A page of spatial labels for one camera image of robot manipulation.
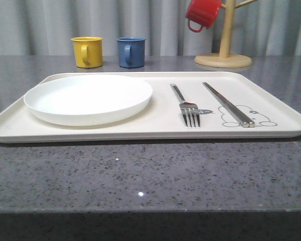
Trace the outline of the blue mug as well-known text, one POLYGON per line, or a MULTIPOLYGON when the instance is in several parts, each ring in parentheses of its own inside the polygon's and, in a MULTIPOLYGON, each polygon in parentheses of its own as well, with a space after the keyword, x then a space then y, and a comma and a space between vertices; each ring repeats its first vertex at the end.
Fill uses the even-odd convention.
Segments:
POLYGON ((118 62, 120 67, 139 68, 145 65, 144 37, 117 38, 118 62))

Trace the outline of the yellow mug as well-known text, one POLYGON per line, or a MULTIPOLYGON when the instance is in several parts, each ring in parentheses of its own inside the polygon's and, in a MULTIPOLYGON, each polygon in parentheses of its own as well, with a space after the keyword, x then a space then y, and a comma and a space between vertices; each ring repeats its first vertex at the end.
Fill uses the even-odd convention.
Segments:
POLYGON ((73 37, 75 63, 80 68, 96 68, 103 65, 102 37, 73 37))

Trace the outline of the grey curtain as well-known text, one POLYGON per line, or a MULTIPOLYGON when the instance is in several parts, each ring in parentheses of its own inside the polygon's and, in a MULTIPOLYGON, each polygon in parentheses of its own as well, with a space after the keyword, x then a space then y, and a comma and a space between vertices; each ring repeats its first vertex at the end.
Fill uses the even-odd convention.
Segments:
MULTIPOLYGON (((145 37, 146 54, 216 52, 224 22, 188 29, 188 1, 0 1, 0 55, 72 55, 71 38, 103 38, 117 54, 118 37, 145 37)), ((256 1, 235 11, 231 52, 250 57, 301 55, 301 1, 256 1)))

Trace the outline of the red mug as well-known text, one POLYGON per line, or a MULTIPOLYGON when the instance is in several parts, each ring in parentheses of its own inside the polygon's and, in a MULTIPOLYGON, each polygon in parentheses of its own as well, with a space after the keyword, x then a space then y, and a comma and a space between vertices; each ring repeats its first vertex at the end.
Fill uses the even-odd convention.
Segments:
POLYGON ((219 0, 192 0, 185 15, 188 28, 194 33, 201 32, 203 28, 209 29, 216 20, 221 6, 222 1, 219 0), (193 29, 191 21, 199 24, 200 28, 193 29))

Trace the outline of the silver fork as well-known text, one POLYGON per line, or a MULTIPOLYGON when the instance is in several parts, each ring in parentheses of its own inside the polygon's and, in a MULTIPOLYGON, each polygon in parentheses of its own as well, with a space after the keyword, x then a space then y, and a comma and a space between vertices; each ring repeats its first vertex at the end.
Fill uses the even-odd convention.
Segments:
POLYGON ((186 127, 200 128, 198 106, 195 103, 187 102, 176 84, 171 83, 170 86, 180 101, 179 107, 186 127))

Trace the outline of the wooden mug tree stand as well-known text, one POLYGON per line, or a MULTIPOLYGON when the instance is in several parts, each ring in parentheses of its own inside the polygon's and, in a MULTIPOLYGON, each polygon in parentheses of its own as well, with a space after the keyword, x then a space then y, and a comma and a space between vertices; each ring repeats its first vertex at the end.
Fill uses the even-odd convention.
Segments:
POLYGON ((225 17, 219 53, 197 55, 194 59, 197 64, 218 68, 240 68, 247 67, 252 64, 250 57, 240 54, 232 54, 230 49, 235 10, 255 1, 256 0, 242 1, 237 4, 236 1, 227 0, 226 4, 222 4, 222 8, 225 9, 225 17))

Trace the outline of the white round plate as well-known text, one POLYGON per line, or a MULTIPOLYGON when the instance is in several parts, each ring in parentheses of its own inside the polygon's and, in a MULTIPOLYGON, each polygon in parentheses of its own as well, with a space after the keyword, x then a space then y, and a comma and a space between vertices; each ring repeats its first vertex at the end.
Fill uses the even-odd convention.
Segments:
POLYGON ((31 113, 48 123, 95 126, 141 112, 153 88, 128 76, 93 74, 60 78, 37 85, 24 95, 31 113))

